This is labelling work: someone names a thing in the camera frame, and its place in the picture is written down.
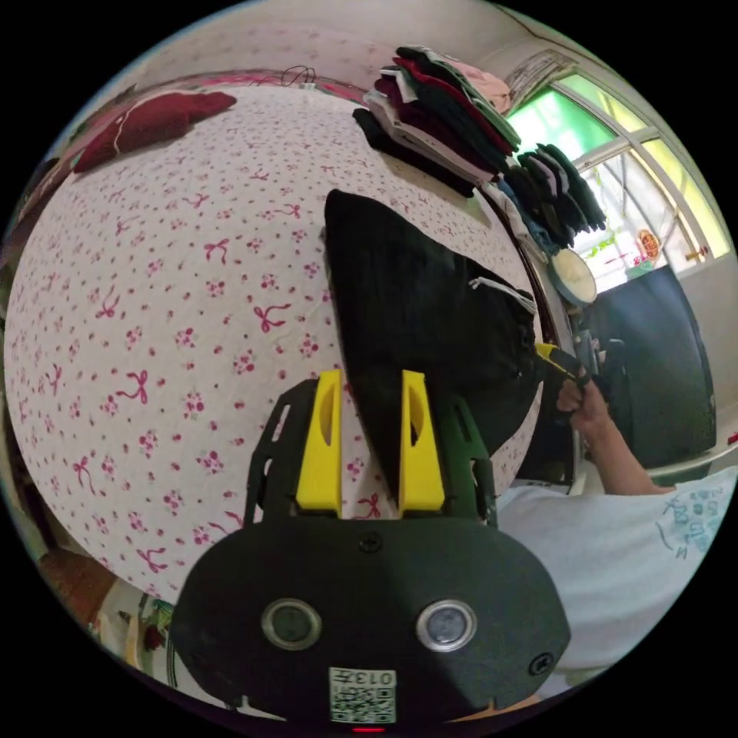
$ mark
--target cable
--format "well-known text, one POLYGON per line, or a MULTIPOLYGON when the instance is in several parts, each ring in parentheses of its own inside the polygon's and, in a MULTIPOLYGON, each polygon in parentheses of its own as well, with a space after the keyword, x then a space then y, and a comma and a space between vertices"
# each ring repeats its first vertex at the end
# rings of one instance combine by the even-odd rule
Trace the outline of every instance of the cable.
MULTIPOLYGON (((305 80, 304 80, 305 84, 307 85, 314 84, 317 79, 317 73, 314 67, 308 67, 304 64, 296 64, 294 66, 287 67, 287 69, 285 69, 281 73, 281 75, 278 78, 278 81, 279 81, 278 84, 280 87, 291 87, 303 75, 305 77, 305 80), (294 73, 290 81, 287 81, 288 74, 295 69, 298 71, 294 73)), ((270 72, 269 74, 267 74, 265 77, 262 77, 261 79, 252 79, 248 83, 248 86, 251 87, 252 85, 256 85, 257 87, 261 87, 264 83, 270 83, 270 82, 275 82, 275 81, 277 81, 276 72, 270 72)))
POLYGON ((313 67, 305 66, 304 64, 296 64, 292 67, 288 67, 282 72, 282 76, 280 77, 280 85, 282 87, 291 87, 302 75, 305 75, 306 84, 315 83, 315 79, 317 77, 315 73, 315 69, 313 67), (284 83, 285 77, 287 76, 288 72, 290 72, 293 69, 299 69, 300 71, 289 81, 288 84, 285 84, 284 83))

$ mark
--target black garment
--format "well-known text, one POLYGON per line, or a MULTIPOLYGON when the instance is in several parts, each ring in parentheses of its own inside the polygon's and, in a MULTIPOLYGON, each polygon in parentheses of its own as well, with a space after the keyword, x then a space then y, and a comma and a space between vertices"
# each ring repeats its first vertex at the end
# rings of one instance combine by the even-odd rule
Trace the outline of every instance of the black garment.
POLYGON ((576 233, 591 231, 587 219, 584 217, 584 213, 581 211, 577 201, 572 199, 568 194, 560 195, 553 203, 553 207, 556 210, 559 219, 571 226, 576 233))
POLYGON ((551 240, 560 248, 569 245, 569 234, 560 222, 554 207, 545 201, 541 188, 533 176, 522 167, 510 167, 505 175, 505 181, 512 188, 520 204, 528 214, 549 232, 551 240))
POLYGON ((542 378, 533 315, 469 282, 510 285, 385 205, 339 190, 325 204, 325 250, 349 384, 393 494, 402 370, 462 395, 491 456, 520 427, 542 378))
POLYGON ((546 161, 543 157, 541 157, 538 153, 531 151, 528 155, 531 159, 535 159, 539 164, 543 165, 550 173, 553 175, 553 179, 556 182, 556 196, 559 197, 563 194, 563 181, 561 179, 561 172, 558 167, 554 167, 550 164, 550 162, 546 161))
POLYGON ((367 137, 367 143, 375 151, 381 151, 383 154, 404 161, 405 164, 424 171, 429 177, 443 182, 467 199, 474 194, 474 185, 471 182, 457 177, 452 171, 442 167, 440 164, 436 164, 435 161, 426 159, 417 152, 393 141, 384 132, 379 121, 368 110, 356 108, 354 110, 354 120, 361 126, 361 130, 367 137))
POLYGON ((569 194, 576 201, 582 212, 587 217, 587 223, 593 230, 605 230, 605 214, 600 209, 594 193, 590 186, 582 179, 577 168, 569 161, 567 156, 553 144, 543 146, 537 145, 541 151, 544 151, 555 161, 559 163, 561 168, 567 173, 569 178, 569 194))
POLYGON ((533 158, 531 154, 520 154, 517 160, 538 185, 538 193, 541 199, 544 202, 553 203, 556 200, 556 195, 551 191, 548 177, 531 161, 531 158, 533 158))

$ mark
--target white wall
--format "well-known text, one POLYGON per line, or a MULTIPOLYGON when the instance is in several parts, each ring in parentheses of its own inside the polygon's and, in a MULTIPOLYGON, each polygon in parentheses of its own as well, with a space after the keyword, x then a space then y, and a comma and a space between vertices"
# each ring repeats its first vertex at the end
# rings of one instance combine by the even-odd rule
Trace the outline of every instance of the white wall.
POLYGON ((727 254, 680 275, 680 282, 700 326, 721 411, 738 403, 738 259, 727 254))

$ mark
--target screw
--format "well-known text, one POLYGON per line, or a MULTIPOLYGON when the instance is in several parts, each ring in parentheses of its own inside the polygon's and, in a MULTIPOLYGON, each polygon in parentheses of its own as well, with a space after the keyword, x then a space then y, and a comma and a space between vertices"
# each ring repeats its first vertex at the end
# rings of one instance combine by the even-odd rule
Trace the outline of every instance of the screw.
POLYGON ((554 655, 552 653, 541 653, 536 656, 528 667, 532 677, 541 677, 551 671, 554 666, 554 655))
POLYGON ((382 539, 377 533, 367 533, 359 541, 359 551, 375 554, 382 548, 382 539))

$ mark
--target folded clothes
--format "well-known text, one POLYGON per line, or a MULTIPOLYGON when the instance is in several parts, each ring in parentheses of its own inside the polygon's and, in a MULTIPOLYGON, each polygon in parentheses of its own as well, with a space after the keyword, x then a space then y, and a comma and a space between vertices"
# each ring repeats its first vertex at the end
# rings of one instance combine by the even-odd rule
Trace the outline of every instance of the folded clothes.
POLYGON ((469 111, 457 99, 448 95, 436 85, 426 85, 415 79, 410 72, 403 70, 406 80, 418 97, 413 103, 429 115, 439 118, 460 140, 466 141, 495 171, 507 171, 506 155, 494 143, 499 139, 492 126, 482 118, 483 124, 469 116, 469 111))
POLYGON ((447 64, 464 75, 469 84, 474 87, 482 98, 490 102, 498 113, 503 114, 510 110, 512 107, 510 88, 501 79, 488 71, 482 71, 469 64, 464 64, 458 59, 450 56, 440 56, 447 64))
POLYGON ((464 96, 482 112, 493 123, 495 128, 505 137, 513 149, 520 146, 520 136, 510 125, 510 122, 504 116, 494 109, 487 100, 485 100, 474 86, 461 74, 455 67, 449 64, 443 57, 440 57, 432 49, 425 46, 401 46, 397 50, 397 55, 410 61, 416 61, 421 66, 421 71, 426 74, 436 76, 443 79, 446 83, 455 87, 458 91, 463 92, 464 96))
POLYGON ((379 121, 368 110, 357 108, 353 115, 354 120, 367 137, 367 143, 375 151, 381 151, 393 158, 404 161, 405 164, 409 164, 411 167, 425 172, 428 176, 443 182, 467 199, 473 195, 474 185, 471 182, 449 171, 448 167, 444 167, 428 157, 410 150, 407 146, 398 144, 387 135, 379 121))
MULTIPOLYGON (((455 87, 452 87, 443 79, 439 79, 438 77, 434 77, 423 72, 423 65, 420 61, 411 61, 409 59, 402 59, 398 57, 394 59, 394 62, 401 66, 403 69, 407 70, 412 75, 412 79, 415 80, 417 83, 437 88, 438 90, 445 93, 449 98, 455 100, 456 103, 458 103, 459 108, 461 110, 464 110, 464 112, 467 114, 467 117, 477 124, 479 129, 484 132, 484 134, 491 140, 491 142, 497 147, 499 151, 501 151, 506 156, 513 153, 512 145, 509 141, 505 140, 497 126, 487 116, 485 116, 484 113, 479 110, 479 108, 475 107, 475 105, 470 102, 470 100, 462 91, 457 90, 455 87)), ((418 93, 417 91, 417 85, 413 85, 412 81, 411 85, 413 87, 413 90, 415 91, 415 94, 418 95, 418 98, 421 98, 420 93, 418 93)))
POLYGON ((379 121, 384 132, 398 144, 407 146, 410 150, 428 157, 440 166, 447 167, 457 176, 475 185, 489 182, 496 176, 492 172, 474 167, 431 136, 400 121, 390 101, 380 92, 368 92, 364 96, 364 102, 379 121))
POLYGON ((404 79, 402 74, 397 78, 382 76, 374 83, 374 89, 382 95, 386 95, 392 107, 397 112, 399 119, 406 125, 410 125, 423 133, 431 136, 436 141, 447 146, 454 154, 458 154, 477 169, 487 171, 489 166, 486 161, 466 141, 460 139, 448 126, 437 116, 429 115, 419 105, 409 105, 402 102, 399 82, 404 79))

